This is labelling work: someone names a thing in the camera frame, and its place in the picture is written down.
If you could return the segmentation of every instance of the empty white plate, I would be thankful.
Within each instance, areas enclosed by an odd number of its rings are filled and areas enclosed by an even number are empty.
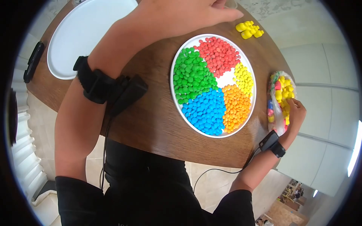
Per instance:
[[[73,66],[78,57],[88,56],[111,25],[137,5],[136,0],[87,0],[74,8],[50,40],[47,53],[50,72],[59,79],[75,78]]]

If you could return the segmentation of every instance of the left arm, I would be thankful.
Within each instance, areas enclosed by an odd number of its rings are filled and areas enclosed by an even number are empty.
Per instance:
[[[222,9],[225,2],[143,0],[129,15],[111,26],[89,55],[88,64],[91,69],[117,78],[126,63],[153,42],[243,16],[236,9]],[[56,176],[86,181],[86,157],[98,140],[105,107],[106,104],[96,104],[85,98],[79,80],[73,80],[55,122]]]

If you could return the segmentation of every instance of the white plate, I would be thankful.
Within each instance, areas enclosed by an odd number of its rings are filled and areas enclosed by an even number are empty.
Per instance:
[[[199,46],[200,43],[199,43],[199,40],[203,40],[205,41],[205,38],[211,38],[211,37],[216,37],[216,38],[221,38],[222,40],[226,41],[227,43],[229,43],[231,46],[233,46],[237,51],[239,51],[239,55],[241,56],[241,63],[248,67],[248,71],[252,74],[252,78],[253,78],[253,81],[254,81],[254,86],[252,88],[252,93],[253,93],[253,96],[250,98],[251,100],[251,109],[250,109],[250,113],[248,115],[248,118],[245,120],[245,122],[239,126],[239,128],[237,130],[234,130],[232,131],[231,133],[227,133],[227,132],[224,132],[218,136],[215,136],[215,135],[208,135],[206,133],[203,133],[202,131],[198,130],[196,127],[194,127],[188,120],[187,118],[185,117],[185,115],[182,113],[181,109],[183,108],[182,105],[178,104],[178,101],[176,99],[176,95],[175,95],[175,90],[174,90],[174,85],[173,85],[173,69],[175,67],[175,62],[176,62],[176,59],[178,57],[178,55],[180,54],[181,50],[184,49],[184,48],[191,48],[193,46]],[[218,82],[218,87],[219,88],[223,88],[225,87],[226,85],[234,85],[236,84],[236,82],[234,82],[232,80],[232,78],[234,78],[234,72],[235,72],[235,68],[232,68],[230,72],[225,72],[223,76],[220,76],[220,78],[216,78],[216,81]],[[191,128],[193,128],[195,131],[197,131],[198,133],[204,135],[204,136],[207,136],[207,137],[213,137],[213,138],[224,138],[224,137],[228,137],[228,136],[231,136],[235,133],[237,133],[239,130],[241,130],[245,124],[249,121],[250,119],[250,116],[251,114],[253,113],[253,110],[254,110],[254,106],[255,106],[255,101],[256,101],[256,81],[255,81],[255,75],[254,75],[254,71],[253,71],[253,68],[251,67],[251,64],[248,60],[248,58],[245,56],[244,52],[235,44],[233,43],[232,41],[230,41],[229,39],[225,38],[225,37],[222,37],[220,35],[216,35],[216,34],[201,34],[201,35],[198,35],[198,36],[195,36],[191,39],[189,39],[187,42],[185,42],[181,47],[180,49],[178,50],[178,52],[176,53],[174,59],[173,59],[173,62],[172,62],[172,66],[171,66],[171,72],[170,72],[170,89],[171,89],[171,93],[172,93],[172,98],[173,98],[173,102],[175,103],[176,105],[176,108],[178,110],[178,112],[180,113],[180,115],[182,116],[182,118],[185,120],[185,122],[191,126]]]
[[[137,7],[136,0],[87,0],[75,7],[56,28],[48,48],[50,72],[59,79],[75,78],[73,66],[88,56],[111,25]]]

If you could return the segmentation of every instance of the black strap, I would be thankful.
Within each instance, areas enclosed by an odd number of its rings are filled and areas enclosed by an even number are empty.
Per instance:
[[[78,79],[84,89],[84,96],[89,100],[103,104],[108,100],[116,80],[108,77],[101,70],[92,71],[88,65],[88,57],[80,56],[74,67],[74,71],[78,71]]]

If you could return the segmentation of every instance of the right hand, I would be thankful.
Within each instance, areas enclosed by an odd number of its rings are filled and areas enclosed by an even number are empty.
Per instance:
[[[290,105],[290,124],[288,126],[288,131],[291,130],[298,133],[300,127],[302,126],[304,118],[306,117],[307,110],[300,101],[294,98],[288,99],[287,103]]]

